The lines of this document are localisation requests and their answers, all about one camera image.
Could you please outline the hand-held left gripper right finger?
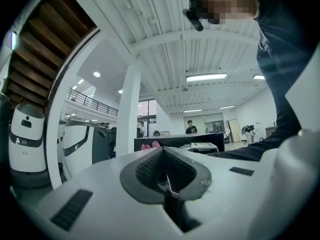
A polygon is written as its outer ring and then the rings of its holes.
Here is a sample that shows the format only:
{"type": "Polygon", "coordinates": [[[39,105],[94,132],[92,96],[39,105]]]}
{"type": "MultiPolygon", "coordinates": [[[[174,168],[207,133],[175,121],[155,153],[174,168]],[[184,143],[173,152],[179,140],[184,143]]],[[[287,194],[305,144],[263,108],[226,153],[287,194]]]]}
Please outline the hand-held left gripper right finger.
{"type": "Polygon", "coordinates": [[[168,178],[175,197],[166,198],[170,228],[165,240],[246,239],[262,201],[277,150],[259,162],[211,157],[165,147],[168,178]]]}

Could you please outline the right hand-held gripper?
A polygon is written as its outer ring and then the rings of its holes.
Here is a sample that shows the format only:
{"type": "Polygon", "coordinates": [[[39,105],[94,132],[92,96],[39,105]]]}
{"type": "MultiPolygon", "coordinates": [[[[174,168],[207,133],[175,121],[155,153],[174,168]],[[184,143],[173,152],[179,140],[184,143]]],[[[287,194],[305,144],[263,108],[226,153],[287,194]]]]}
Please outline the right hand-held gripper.
{"type": "Polygon", "coordinates": [[[191,144],[185,144],[179,148],[189,152],[205,155],[219,152],[218,147],[210,142],[192,142],[191,144]]]}

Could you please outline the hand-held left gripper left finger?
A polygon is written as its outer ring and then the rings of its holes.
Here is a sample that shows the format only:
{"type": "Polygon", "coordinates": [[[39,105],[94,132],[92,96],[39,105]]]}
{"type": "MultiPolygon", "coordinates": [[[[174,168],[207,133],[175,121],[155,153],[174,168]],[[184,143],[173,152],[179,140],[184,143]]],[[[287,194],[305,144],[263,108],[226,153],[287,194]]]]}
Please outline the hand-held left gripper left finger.
{"type": "Polygon", "coordinates": [[[180,240],[183,232],[162,205],[143,204],[122,187],[122,169],[153,149],[96,163],[47,194],[24,211],[46,237],[53,240],[180,240]],[[78,190],[92,193],[69,230],[51,219],[78,190]]]}

